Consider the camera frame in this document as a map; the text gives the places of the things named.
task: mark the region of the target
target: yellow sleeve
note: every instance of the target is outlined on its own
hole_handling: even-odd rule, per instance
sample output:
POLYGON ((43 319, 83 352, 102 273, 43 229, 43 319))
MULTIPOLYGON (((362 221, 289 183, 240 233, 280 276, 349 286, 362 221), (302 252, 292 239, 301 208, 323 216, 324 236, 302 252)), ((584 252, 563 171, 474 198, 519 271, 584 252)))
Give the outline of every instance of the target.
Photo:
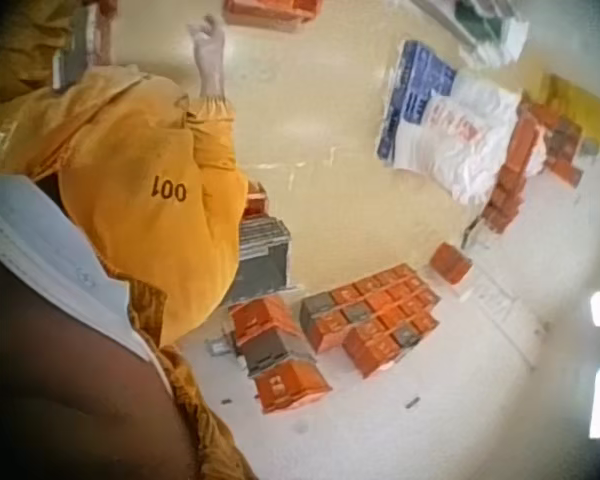
POLYGON ((235 238, 247 198, 247 179, 236 168, 234 111, 222 97, 193 100, 187 126, 193 132, 193 158, 201 172, 202 201, 214 238, 235 238))

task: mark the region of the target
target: printed number 001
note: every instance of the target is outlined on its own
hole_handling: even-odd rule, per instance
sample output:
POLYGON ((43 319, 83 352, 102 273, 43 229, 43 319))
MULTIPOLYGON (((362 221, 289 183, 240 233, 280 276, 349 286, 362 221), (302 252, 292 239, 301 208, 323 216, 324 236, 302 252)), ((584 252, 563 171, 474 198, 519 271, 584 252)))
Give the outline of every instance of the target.
POLYGON ((151 196, 155 197, 158 194, 165 200, 175 195, 176 200, 184 202, 187 199, 187 187, 185 187, 183 183, 179 183, 174 188, 171 180, 161 181, 160 177, 156 175, 156 178, 153 180, 153 191, 151 192, 151 196))

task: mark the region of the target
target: person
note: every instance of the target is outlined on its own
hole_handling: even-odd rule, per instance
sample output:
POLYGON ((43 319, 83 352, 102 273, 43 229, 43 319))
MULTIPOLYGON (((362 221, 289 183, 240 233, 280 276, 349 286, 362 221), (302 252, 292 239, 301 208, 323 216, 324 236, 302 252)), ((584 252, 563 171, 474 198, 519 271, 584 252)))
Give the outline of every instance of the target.
POLYGON ((174 346, 239 258, 222 25, 189 28, 200 98, 132 67, 59 94, 78 4, 25 2, 0 30, 0 469, 255 478, 174 346))

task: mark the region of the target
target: dark skin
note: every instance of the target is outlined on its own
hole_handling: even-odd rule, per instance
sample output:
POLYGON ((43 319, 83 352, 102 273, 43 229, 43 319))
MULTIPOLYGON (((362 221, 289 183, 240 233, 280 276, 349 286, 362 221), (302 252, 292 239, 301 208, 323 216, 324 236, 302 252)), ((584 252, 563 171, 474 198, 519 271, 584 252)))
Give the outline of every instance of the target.
MULTIPOLYGON (((40 186, 59 201, 54 178, 40 186)), ((0 478, 196 478, 192 439, 155 367, 0 262, 4 458, 0 478)))

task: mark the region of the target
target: yellow jumpsuit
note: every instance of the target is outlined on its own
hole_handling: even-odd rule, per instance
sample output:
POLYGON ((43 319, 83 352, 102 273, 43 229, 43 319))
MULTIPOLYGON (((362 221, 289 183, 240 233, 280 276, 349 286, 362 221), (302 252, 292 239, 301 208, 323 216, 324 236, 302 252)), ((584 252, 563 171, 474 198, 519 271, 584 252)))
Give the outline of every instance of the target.
POLYGON ((233 111, 133 67, 94 68, 53 92, 51 59, 77 2, 23 3, 0 32, 0 173, 58 175, 68 215, 130 284, 130 320, 188 419, 201 478, 254 478, 172 345, 217 307, 237 269, 247 181, 233 111))

